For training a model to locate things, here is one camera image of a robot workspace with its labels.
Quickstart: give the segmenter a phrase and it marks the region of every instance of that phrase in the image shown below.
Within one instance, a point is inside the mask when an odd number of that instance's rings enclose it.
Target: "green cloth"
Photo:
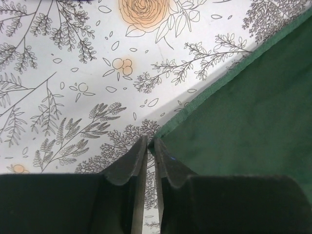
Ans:
[[[311,14],[160,129],[173,156],[201,175],[288,175],[312,202]]]

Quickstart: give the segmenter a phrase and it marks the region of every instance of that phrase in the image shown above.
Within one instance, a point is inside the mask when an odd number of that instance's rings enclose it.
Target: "green fabric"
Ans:
[[[312,10],[156,135],[202,175],[282,174],[312,202]]]

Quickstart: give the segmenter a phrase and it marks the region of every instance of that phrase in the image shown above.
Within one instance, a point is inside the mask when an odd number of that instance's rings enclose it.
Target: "floral patterned fabric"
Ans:
[[[1,0],[0,172],[97,173],[312,0]],[[159,233],[149,154],[143,233]]]

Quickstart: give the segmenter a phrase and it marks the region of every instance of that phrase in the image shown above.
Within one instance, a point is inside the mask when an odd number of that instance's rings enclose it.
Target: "dark object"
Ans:
[[[312,211],[287,176],[200,176],[155,139],[161,234],[310,234]]]
[[[200,176],[155,139],[162,234],[310,234],[312,211],[286,176]],[[1,234],[141,234],[147,137],[94,175],[1,175]]]
[[[147,137],[94,175],[0,176],[1,234],[142,232]]]

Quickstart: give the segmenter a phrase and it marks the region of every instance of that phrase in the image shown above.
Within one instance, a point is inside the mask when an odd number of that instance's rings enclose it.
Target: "green hem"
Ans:
[[[195,97],[186,107],[184,107],[178,114],[176,114],[172,119],[170,119],[165,125],[163,125],[158,132],[155,134],[154,138],[162,138],[173,131],[178,125],[187,119],[187,117],[196,110],[207,98],[214,94],[221,87],[226,85],[229,81],[234,79],[241,71],[243,71],[249,64],[259,58],[263,53],[268,51],[272,46],[277,44],[280,40],[286,37],[294,29],[299,27],[304,23],[310,16],[312,16],[312,8],[309,8],[306,12],[298,16],[293,22],[285,26],[283,29],[278,31],[270,39],[264,42],[259,48],[257,48],[250,56],[245,58],[241,63],[239,63],[235,68],[230,70],[225,76],[217,80],[207,89],[205,89],[201,94]],[[154,141],[150,144],[150,150],[153,150]]]

